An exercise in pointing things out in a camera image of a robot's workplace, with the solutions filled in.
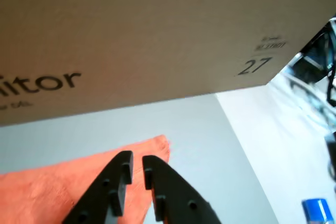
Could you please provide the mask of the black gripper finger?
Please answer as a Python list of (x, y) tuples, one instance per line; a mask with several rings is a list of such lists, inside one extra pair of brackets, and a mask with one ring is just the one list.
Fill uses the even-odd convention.
[(161, 158), (142, 157), (146, 190), (152, 194), (155, 220), (169, 224), (220, 223), (210, 204)]
[(119, 152), (91, 183), (63, 223), (117, 223), (132, 184), (133, 153)]

